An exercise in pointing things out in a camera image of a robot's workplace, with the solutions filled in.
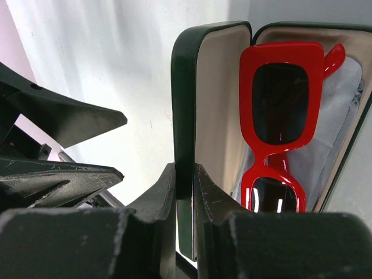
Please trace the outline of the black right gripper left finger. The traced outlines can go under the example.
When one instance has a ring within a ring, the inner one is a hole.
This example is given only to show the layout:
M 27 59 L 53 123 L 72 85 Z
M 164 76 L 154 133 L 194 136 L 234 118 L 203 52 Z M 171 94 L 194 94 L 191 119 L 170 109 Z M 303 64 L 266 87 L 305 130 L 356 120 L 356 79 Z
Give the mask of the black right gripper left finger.
M 1 214 L 2 278 L 174 278 L 176 171 L 124 208 Z

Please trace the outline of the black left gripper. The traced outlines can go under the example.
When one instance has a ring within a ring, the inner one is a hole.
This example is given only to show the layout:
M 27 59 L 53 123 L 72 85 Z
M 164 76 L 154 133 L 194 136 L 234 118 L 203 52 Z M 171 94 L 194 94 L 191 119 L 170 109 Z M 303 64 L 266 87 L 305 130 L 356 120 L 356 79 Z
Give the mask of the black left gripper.
M 123 181 L 113 167 L 45 161 L 52 148 L 16 125 L 21 115 L 64 148 L 127 124 L 122 112 L 57 94 L 2 63 L 1 209 L 77 208 Z

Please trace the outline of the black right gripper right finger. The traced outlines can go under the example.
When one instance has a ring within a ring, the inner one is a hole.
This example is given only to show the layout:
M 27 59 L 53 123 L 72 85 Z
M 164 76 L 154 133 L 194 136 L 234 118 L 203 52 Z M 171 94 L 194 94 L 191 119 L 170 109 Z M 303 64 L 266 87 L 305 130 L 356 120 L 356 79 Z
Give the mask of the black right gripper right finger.
M 252 213 L 194 167 L 199 278 L 370 278 L 371 232 L 346 213 Z

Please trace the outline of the red sunglasses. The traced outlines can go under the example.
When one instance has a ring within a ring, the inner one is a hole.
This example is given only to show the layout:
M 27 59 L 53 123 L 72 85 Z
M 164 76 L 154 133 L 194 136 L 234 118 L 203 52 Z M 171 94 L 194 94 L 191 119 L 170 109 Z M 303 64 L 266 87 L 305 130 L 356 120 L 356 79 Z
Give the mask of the red sunglasses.
M 252 45 L 239 62 L 239 121 L 254 155 L 241 180 L 241 205 L 251 212 L 303 213 L 306 193 L 291 174 L 287 153 L 313 138 L 323 82 L 346 50 L 316 41 Z

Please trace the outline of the dark green glasses case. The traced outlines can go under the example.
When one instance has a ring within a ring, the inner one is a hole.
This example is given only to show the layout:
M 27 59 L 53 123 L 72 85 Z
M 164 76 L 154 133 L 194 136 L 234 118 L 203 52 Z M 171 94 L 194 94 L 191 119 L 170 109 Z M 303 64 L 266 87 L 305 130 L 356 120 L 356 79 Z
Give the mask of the dark green glasses case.
M 248 167 L 248 146 L 239 130 L 238 60 L 244 48 L 261 42 L 315 40 L 325 49 L 344 43 L 362 67 L 364 90 L 345 120 L 309 209 L 356 213 L 348 182 L 359 182 L 368 168 L 356 161 L 371 126 L 371 27 L 357 24 L 276 22 L 253 32 L 244 21 L 205 24 L 184 30 L 171 55 L 171 98 L 178 199 L 180 252 L 196 261 L 196 214 L 192 194 L 194 166 L 201 164 L 212 181 L 237 198 L 238 179 Z

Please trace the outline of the light blue cleaning cloth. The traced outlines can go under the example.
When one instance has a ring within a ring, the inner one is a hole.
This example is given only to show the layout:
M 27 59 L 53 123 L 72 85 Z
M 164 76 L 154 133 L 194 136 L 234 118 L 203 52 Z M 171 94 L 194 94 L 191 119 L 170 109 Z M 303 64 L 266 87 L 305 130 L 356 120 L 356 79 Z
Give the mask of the light blue cleaning cloth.
M 308 211 L 314 208 L 326 187 L 358 111 L 363 87 L 361 65 L 347 57 L 324 82 L 317 127 L 311 142 L 288 152 L 290 173 L 306 192 Z

